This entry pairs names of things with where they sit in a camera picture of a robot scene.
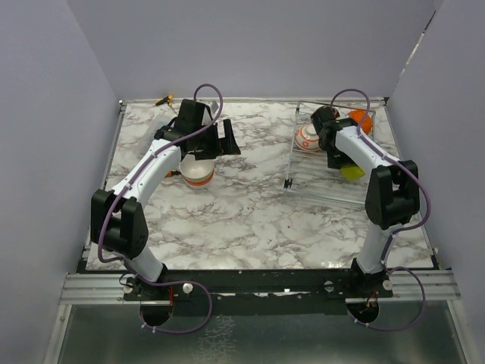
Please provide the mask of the orange floral pattern bowl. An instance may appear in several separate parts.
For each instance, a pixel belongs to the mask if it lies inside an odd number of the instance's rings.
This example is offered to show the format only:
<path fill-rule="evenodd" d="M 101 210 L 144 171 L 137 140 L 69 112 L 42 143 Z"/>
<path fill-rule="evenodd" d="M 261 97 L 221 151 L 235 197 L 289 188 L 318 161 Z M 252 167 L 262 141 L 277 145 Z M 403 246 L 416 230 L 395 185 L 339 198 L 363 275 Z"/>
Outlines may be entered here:
<path fill-rule="evenodd" d="M 317 152 L 320 149 L 319 136 L 312 123 L 303 124 L 296 131 L 295 143 L 304 151 Z"/>

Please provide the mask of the white bowl orange outside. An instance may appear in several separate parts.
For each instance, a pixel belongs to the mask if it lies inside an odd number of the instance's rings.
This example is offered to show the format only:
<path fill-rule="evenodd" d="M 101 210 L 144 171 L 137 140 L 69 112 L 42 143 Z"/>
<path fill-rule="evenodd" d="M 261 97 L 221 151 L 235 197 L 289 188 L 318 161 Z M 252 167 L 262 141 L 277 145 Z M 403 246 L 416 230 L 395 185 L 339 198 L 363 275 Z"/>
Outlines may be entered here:
<path fill-rule="evenodd" d="M 361 123 L 361 129 L 365 134 L 369 134 L 373 128 L 373 121 L 370 115 L 367 115 L 365 118 L 365 110 L 352 110 L 348 114 L 348 117 L 351 118 L 355 123 Z"/>

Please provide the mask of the white orange striped bowl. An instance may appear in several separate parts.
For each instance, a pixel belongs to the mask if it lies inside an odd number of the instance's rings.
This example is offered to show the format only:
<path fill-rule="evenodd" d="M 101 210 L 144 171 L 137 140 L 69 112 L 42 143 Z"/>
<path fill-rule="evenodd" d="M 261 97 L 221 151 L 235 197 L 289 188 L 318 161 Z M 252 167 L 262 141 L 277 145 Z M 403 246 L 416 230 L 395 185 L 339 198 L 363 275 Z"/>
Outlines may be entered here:
<path fill-rule="evenodd" d="M 193 155 L 188 155 L 179 164 L 179 171 L 190 188 L 200 190 L 212 181 L 215 163 L 211 159 L 196 160 Z"/>

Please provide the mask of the lime green bowl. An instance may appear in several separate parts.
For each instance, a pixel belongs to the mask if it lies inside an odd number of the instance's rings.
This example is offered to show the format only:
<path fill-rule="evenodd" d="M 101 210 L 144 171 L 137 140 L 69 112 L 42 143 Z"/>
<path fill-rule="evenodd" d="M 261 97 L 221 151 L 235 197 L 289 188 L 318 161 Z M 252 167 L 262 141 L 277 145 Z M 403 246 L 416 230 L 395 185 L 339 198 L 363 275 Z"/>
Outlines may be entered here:
<path fill-rule="evenodd" d="M 357 165 L 344 165 L 340 171 L 344 178 L 350 181 L 359 180 L 365 176 L 365 171 Z"/>

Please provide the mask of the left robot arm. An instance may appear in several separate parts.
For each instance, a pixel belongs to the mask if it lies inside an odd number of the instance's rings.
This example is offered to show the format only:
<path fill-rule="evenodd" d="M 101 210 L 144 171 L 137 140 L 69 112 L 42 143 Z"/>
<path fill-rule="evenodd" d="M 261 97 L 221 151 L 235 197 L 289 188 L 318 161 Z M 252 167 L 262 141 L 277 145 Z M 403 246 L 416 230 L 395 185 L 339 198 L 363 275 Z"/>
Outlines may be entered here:
<path fill-rule="evenodd" d="M 223 121 L 219 136 L 220 107 L 184 99 L 177 116 L 161 125 L 134 169 L 110 190 L 98 189 L 90 203 L 90 240 L 99 252 L 113 253 L 113 260 L 142 277 L 141 290 L 151 299 L 167 292 L 167 268 L 147 246 L 149 229 L 144 208 L 158 185 L 187 156 L 197 162 L 241 153 L 231 121 Z"/>

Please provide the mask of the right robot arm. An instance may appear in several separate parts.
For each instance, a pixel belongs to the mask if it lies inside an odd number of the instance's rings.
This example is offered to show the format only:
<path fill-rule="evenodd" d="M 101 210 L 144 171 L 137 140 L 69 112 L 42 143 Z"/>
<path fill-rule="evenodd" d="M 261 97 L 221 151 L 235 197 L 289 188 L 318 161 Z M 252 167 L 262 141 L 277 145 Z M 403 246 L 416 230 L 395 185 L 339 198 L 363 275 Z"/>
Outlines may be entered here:
<path fill-rule="evenodd" d="M 330 106 L 311 115 L 319 147 L 327 153 L 327 167 L 358 167 L 368 179 L 365 211 L 370 225 L 361 252 L 355 259 L 360 271 L 348 278 L 349 290 L 364 297 L 376 285 L 374 274 L 384 270 L 393 235 L 420 209 L 418 166 L 389 155 L 351 118 L 338 118 Z"/>

